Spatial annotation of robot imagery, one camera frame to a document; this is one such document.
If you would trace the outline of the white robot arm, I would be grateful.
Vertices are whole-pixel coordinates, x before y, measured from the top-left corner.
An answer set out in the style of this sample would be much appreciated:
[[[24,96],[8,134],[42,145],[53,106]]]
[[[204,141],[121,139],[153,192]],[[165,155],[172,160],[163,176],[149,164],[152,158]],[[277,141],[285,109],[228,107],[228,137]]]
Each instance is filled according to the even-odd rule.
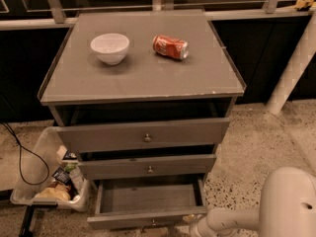
[[[191,237],[234,237],[240,229],[258,237],[316,237],[316,177],[282,167],[264,182],[260,206],[248,209],[214,208],[193,215]]]

